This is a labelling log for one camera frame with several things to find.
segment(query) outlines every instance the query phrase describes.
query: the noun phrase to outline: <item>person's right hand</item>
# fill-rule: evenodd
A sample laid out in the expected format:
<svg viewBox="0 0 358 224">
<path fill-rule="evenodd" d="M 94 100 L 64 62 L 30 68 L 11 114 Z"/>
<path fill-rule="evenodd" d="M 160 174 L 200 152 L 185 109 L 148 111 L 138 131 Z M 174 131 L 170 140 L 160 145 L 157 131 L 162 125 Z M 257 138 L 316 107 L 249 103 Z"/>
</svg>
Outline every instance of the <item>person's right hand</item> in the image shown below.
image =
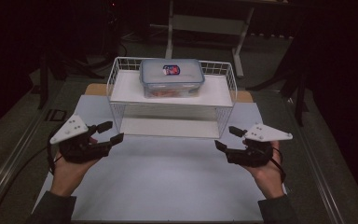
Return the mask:
<svg viewBox="0 0 358 224">
<path fill-rule="evenodd" d="M 271 142 L 272 147 L 279 150 L 279 142 Z M 278 164 L 281 165 L 280 154 L 277 150 L 272 150 L 274 159 Z M 266 199 L 278 198 L 284 195 L 282 180 L 281 180 L 281 170 L 274 164 L 272 161 L 269 161 L 265 166 L 260 167 L 249 167 L 242 166 L 249 173 L 252 174 L 255 179 L 255 183 L 263 192 Z"/>
</svg>

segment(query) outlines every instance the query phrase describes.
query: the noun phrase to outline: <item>dark sleeve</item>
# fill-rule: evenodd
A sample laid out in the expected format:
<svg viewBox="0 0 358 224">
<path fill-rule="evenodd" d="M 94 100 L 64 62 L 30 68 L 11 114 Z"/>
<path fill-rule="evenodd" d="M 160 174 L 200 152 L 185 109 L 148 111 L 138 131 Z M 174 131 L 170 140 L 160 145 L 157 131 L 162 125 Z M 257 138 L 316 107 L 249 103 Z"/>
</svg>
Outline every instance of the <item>dark sleeve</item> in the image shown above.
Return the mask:
<svg viewBox="0 0 358 224">
<path fill-rule="evenodd" d="M 280 198 L 267 199 L 258 202 L 261 216 L 266 224 L 299 223 L 295 210 L 287 195 Z"/>
<path fill-rule="evenodd" d="M 63 224 L 71 223 L 76 197 L 60 197 L 46 191 L 36 206 L 34 212 L 28 217 L 26 224 Z"/>
</svg>

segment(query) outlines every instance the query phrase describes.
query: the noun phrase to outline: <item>white shelf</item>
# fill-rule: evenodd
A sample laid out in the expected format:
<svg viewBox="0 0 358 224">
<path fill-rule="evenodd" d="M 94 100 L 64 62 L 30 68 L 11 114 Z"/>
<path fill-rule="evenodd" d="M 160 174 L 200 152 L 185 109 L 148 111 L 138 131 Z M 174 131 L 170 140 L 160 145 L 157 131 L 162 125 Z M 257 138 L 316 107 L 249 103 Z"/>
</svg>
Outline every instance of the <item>white shelf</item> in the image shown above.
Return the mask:
<svg viewBox="0 0 358 224">
<path fill-rule="evenodd" d="M 166 104 L 234 106 L 227 87 L 226 77 L 206 75 L 198 96 L 186 98 L 146 98 L 139 80 L 139 71 L 120 70 L 110 101 L 123 104 Z"/>
</svg>

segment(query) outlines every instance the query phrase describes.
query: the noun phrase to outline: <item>plastic container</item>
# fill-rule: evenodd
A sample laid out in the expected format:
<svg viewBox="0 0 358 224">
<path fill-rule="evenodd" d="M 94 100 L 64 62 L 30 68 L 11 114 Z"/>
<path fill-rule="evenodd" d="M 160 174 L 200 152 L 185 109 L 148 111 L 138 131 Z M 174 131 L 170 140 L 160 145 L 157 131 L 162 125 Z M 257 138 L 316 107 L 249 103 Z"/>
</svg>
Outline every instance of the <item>plastic container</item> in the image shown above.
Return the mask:
<svg viewBox="0 0 358 224">
<path fill-rule="evenodd" d="M 145 59 L 140 66 L 145 97 L 194 97 L 205 77 L 195 59 Z"/>
</svg>

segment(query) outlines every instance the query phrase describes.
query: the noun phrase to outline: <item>person's left hand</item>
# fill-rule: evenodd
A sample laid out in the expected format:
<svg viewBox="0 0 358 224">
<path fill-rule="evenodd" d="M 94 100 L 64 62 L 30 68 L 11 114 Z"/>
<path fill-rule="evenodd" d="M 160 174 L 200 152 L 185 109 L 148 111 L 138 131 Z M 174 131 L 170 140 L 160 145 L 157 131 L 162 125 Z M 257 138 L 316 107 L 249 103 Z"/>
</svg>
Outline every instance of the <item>person's left hand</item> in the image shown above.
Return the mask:
<svg viewBox="0 0 358 224">
<path fill-rule="evenodd" d="M 90 141 L 91 143 L 96 143 L 96 140 L 92 138 Z M 55 164 L 56 167 L 50 192 L 62 197 L 71 196 L 80 185 L 88 169 L 98 161 L 94 160 L 84 163 L 69 162 L 62 157 L 60 151 L 57 152 L 56 158 L 59 159 Z"/>
</svg>

